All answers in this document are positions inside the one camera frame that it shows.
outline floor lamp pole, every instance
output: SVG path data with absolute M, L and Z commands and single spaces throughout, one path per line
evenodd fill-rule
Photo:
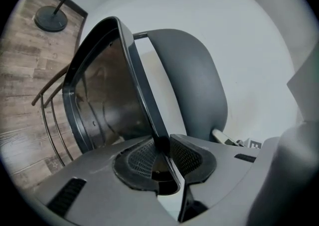
M 46 5 L 41 7 L 34 16 L 35 24 L 42 30 L 48 32 L 59 32 L 64 30 L 68 19 L 61 6 L 66 0 L 61 0 L 57 7 Z

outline black vent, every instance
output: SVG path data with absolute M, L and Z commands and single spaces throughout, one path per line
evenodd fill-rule
M 256 157 L 249 156 L 249 155 L 242 154 L 242 153 L 236 154 L 235 158 L 240 159 L 240 160 L 245 160 L 245 161 L 248 161 L 251 163 L 254 163 L 254 161 L 256 160 Z
M 202 164 L 202 156 L 193 149 L 174 139 L 171 139 L 170 145 L 170 154 L 183 177 Z
M 83 179 L 72 178 L 49 203 L 48 208 L 64 217 L 86 184 Z

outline gray plastic device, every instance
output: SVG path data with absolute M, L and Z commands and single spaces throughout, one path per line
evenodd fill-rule
M 81 112 L 69 114 L 76 141 L 85 152 L 41 184 L 36 193 L 38 201 L 63 218 L 56 222 L 69 225 L 272 225 L 319 167 L 319 123 L 307 121 L 289 129 L 281 137 L 266 140 L 262 149 L 212 142 L 211 130 L 225 126 L 227 102 L 208 51 L 182 31 L 143 32 L 135 39 L 148 37 L 154 45 L 185 122 L 187 136 L 168 136 L 133 35 L 116 17 L 103 20 L 93 29 L 75 59 L 79 60 L 77 56 L 84 51 L 86 55 L 94 52 L 92 48 L 105 42 L 102 37 L 108 31 L 112 32 L 110 41 L 120 39 L 135 87 L 132 98 L 139 102 L 133 109 L 143 115 L 145 128 L 138 127 L 135 132 L 137 125 L 127 125 L 129 133 L 140 136 L 87 151 L 89 138 L 83 140 L 78 125 L 83 121 Z M 76 97 L 68 92 L 76 86 L 74 80 L 81 79 L 77 76 L 81 66 L 68 71 L 63 89 L 65 106 L 73 105 L 73 109 Z M 192 106 L 197 101 L 200 106 Z M 173 175 L 166 181 L 168 185 L 155 177 L 158 158 L 164 158 Z M 169 160 L 185 180 L 178 221 L 157 200 L 163 186 L 167 190 L 176 182 L 172 193 L 180 188 Z

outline black slot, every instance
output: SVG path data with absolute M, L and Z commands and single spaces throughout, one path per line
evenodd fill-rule
M 249 155 L 241 154 L 241 153 L 236 154 L 235 158 L 240 159 L 240 160 L 245 160 L 245 161 L 248 161 L 251 163 L 255 162 L 255 160 L 256 160 L 256 157 L 254 157 L 254 156 L 249 156 Z
M 176 183 L 162 155 L 159 155 L 153 164 L 152 179 L 159 184 L 158 195 L 171 195 L 179 190 L 179 185 Z
M 72 178 L 51 200 L 48 208 L 57 215 L 64 217 L 85 184 L 86 181 L 83 179 Z

